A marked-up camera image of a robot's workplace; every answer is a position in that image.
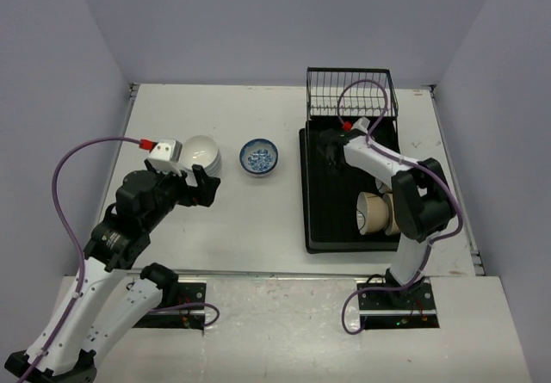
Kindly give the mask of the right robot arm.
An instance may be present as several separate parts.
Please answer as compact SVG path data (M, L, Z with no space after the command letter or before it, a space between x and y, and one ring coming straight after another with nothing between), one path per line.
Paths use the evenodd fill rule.
M402 308L414 299L418 282L434 243L452 238L463 228L463 215L447 184L442 166L433 158L404 157L375 142L359 129L327 130L319 149L330 164L369 173L390 186L394 219L401 231L396 255L386 274L386 302Z

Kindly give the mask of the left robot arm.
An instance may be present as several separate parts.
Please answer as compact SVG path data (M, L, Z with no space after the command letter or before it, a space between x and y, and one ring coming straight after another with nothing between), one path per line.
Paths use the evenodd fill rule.
M152 263L103 321L98 314L150 244L150 235L175 206L213 204L220 179L196 165L196 184L153 169L127 174L103 220L90 234L77 278L35 342L9 355L5 369L21 382L91 382L107 353L150 311L179 296L177 274Z

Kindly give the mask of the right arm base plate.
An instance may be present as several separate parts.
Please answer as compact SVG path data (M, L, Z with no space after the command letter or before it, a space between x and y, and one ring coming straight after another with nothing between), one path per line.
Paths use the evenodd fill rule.
M357 300L364 330L440 327L432 286L428 280L401 293L360 293Z

